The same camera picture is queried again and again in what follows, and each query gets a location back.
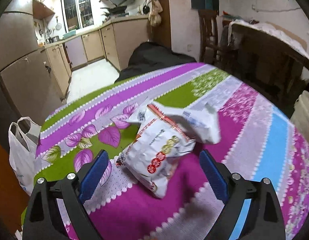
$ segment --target purple cabinet door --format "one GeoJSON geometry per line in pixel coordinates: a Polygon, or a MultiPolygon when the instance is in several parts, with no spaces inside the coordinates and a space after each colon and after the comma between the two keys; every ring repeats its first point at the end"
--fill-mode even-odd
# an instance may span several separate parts
{"type": "Polygon", "coordinates": [[[88,62],[81,36],[67,41],[65,48],[72,68],[88,62]]]}

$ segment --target tablecloth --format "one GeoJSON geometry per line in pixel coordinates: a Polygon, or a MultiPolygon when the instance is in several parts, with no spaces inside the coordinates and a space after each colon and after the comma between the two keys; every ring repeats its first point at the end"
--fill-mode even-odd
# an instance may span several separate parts
{"type": "MultiPolygon", "coordinates": [[[[189,63],[157,70],[57,109],[40,133],[34,181],[62,179],[91,162],[101,149],[109,154],[112,172],[84,207],[104,239],[204,239],[224,205],[200,168],[202,149],[245,179],[271,179],[287,239],[299,231],[309,211],[309,144],[265,97],[211,65],[189,63]],[[196,144],[181,159],[163,199],[153,197],[125,167],[115,165],[138,131],[124,122],[126,115],[147,98],[195,110],[208,102],[220,122],[221,142],[196,144]]],[[[63,201],[58,205],[66,231],[77,239],[63,201]]],[[[231,239],[238,238],[248,206],[246,200],[231,239]]]]}

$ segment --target black cloth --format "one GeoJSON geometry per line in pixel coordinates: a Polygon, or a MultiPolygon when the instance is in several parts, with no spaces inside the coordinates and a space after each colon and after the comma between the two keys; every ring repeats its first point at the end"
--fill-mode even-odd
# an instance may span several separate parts
{"type": "Polygon", "coordinates": [[[191,62],[196,62],[196,60],[184,54],[174,53],[171,49],[154,42],[144,42],[134,50],[128,68],[120,72],[116,82],[161,68],[191,62]]]}

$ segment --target window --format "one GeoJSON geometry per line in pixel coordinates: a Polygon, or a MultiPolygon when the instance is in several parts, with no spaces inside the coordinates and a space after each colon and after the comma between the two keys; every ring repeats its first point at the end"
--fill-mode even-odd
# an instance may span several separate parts
{"type": "Polygon", "coordinates": [[[93,25],[90,0],[61,0],[67,32],[93,25]]]}

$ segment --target white plastic package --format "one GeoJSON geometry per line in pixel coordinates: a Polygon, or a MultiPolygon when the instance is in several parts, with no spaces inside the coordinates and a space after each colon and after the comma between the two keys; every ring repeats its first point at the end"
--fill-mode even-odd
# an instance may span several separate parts
{"type": "Polygon", "coordinates": [[[163,198],[180,157],[193,150],[194,138],[202,142],[220,141],[215,115],[213,108],[201,112],[145,101],[127,120],[140,124],[140,128],[136,140],[123,150],[117,164],[127,166],[156,197],[163,198]]]}

